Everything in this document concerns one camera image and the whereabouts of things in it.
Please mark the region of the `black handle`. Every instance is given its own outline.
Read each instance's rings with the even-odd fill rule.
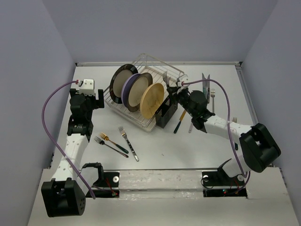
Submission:
[[[132,153],[133,153],[133,155],[134,155],[136,161],[139,161],[139,158],[138,158],[138,156],[136,155],[136,152],[134,151],[134,149],[133,149],[131,143],[128,141],[128,139],[126,139],[126,141],[127,141],[127,144],[129,145],[129,147],[130,147],[130,149],[131,149],[131,151],[132,151]]]
[[[174,129],[174,133],[177,133],[177,131],[178,131],[179,127],[180,127],[180,124],[181,124],[181,121],[179,121],[177,127]]]
[[[127,150],[127,149],[121,147],[121,146],[118,145],[118,144],[116,144],[116,146],[117,146],[121,151],[123,151],[124,153],[128,154],[128,150]]]
[[[104,143],[104,145],[106,145],[107,147],[113,149],[115,152],[118,152],[119,154],[123,155],[124,157],[128,158],[128,155],[126,155],[126,154],[124,154],[124,153],[122,153],[122,152],[116,150],[115,148],[112,148],[111,146],[109,146],[109,145],[107,145],[107,144],[105,144],[105,143]]]
[[[131,143],[130,143],[128,140],[127,140],[127,144],[128,144],[128,146],[130,147],[131,151],[134,152],[134,149],[133,149]]]
[[[205,97],[207,97],[206,87],[203,87],[203,93],[204,93]]]
[[[207,90],[207,102],[210,102],[210,88]]]

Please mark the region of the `gold fork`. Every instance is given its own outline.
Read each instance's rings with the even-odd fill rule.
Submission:
[[[109,137],[108,137],[107,135],[105,135],[104,133],[101,133],[101,134],[99,134],[99,135],[100,135],[100,137],[101,137],[102,139],[107,140],[107,141],[110,141],[112,144],[116,145],[121,151],[123,151],[124,153],[127,153],[127,154],[128,154],[128,150],[127,150],[127,149],[125,149],[125,148],[121,147],[120,145],[116,144],[115,142],[111,141],[111,140],[109,139]]]

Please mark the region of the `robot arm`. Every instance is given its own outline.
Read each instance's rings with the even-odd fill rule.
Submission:
[[[99,100],[95,98],[94,80],[79,81],[79,90],[70,90],[70,116],[67,131],[66,156],[49,182],[44,182],[41,188],[44,204],[49,217],[82,215],[85,210],[87,185],[78,180],[78,175],[72,168],[79,171],[79,165],[93,130],[92,111],[104,108],[103,91],[98,90]],[[103,167],[100,163],[85,164],[80,175],[91,187],[93,183],[103,178]]]
[[[183,80],[187,82],[187,76],[178,79],[177,87],[167,84],[167,91],[173,103],[179,103],[192,117],[194,127],[205,133],[211,133],[229,139],[228,121],[208,111],[207,99],[199,90],[188,91],[188,86],[183,86]],[[262,172],[276,158],[281,151],[268,129],[258,123],[255,126],[230,123],[230,133],[233,142],[241,146],[243,155],[238,156],[243,172]],[[233,178],[242,173],[237,160],[230,159],[224,162],[217,172],[216,178],[222,181]]]

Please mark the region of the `red wire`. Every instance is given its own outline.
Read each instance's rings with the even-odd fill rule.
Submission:
[[[246,184],[247,184],[247,183],[249,182],[249,180],[250,180],[251,172],[249,171],[249,172],[247,172],[247,174],[248,174],[248,177],[247,177],[247,179],[246,179],[246,181],[245,181],[245,184],[242,185],[240,188],[238,188],[236,191],[231,192],[231,193],[228,193],[227,195],[237,194],[238,192],[240,192],[241,190],[243,190],[243,189],[246,187]]]
[[[238,182],[234,179],[235,184],[237,185],[237,188],[239,189],[239,184]]]
[[[108,185],[109,188],[111,189],[112,194],[118,195],[117,193],[115,193],[115,192],[113,191],[113,189],[112,189],[112,187],[111,187],[111,185],[110,185],[110,182],[109,182],[109,179],[108,179],[108,178],[106,178],[105,182],[107,183],[107,185]]]

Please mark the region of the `table surface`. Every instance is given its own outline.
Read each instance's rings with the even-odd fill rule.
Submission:
[[[210,74],[211,79],[221,83],[230,99],[231,117],[238,118],[242,124],[252,125],[251,115],[241,88],[237,71],[233,65],[177,66],[188,74],[190,81],[201,79],[201,74]],[[95,89],[106,89],[118,66],[77,67],[74,80],[91,78],[95,80]],[[226,100],[215,88],[215,113],[227,117]],[[190,90],[202,89],[202,84],[190,86]],[[123,126],[128,134],[139,162],[130,154],[126,159],[114,151],[100,146],[91,139],[84,152],[81,165],[87,162],[101,162],[105,170],[138,169],[210,169],[216,168],[233,153],[228,140],[205,134],[194,129],[188,133],[190,116],[186,115],[177,132],[173,133],[182,107],[164,128],[155,127],[145,132],[105,106],[93,112],[93,137],[100,132],[111,140],[128,148],[121,137],[118,126]],[[64,148],[70,116],[69,103],[60,130],[58,143]],[[40,187],[49,181],[55,172],[61,155],[55,150],[51,169],[43,171],[36,200],[30,218],[30,226],[52,225],[298,225],[292,204],[287,194],[279,169],[266,169],[261,174],[254,173],[247,186],[248,199],[245,198],[203,198],[197,194],[189,199],[87,199],[86,210],[81,217],[48,218],[44,207]]]

